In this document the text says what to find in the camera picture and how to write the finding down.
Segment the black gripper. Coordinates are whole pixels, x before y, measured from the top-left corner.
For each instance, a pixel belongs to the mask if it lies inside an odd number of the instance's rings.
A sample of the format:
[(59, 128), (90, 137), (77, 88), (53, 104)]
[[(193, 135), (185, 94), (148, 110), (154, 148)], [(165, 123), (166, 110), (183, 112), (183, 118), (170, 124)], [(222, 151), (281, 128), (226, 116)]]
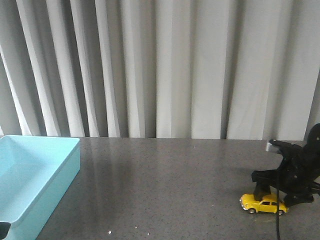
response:
[(6, 238), (11, 228), (11, 223), (0, 222), (0, 238)]
[(272, 140), (272, 145), (282, 155), (282, 161), (278, 169), (252, 172), (251, 179), (256, 183), (254, 199), (261, 201), (270, 195), (272, 186), (276, 189), (277, 201), (280, 191), (286, 193), (287, 207), (312, 203), (313, 195), (320, 193), (320, 185), (315, 183), (320, 176), (320, 125), (317, 123), (310, 129), (304, 146), (279, 140)]

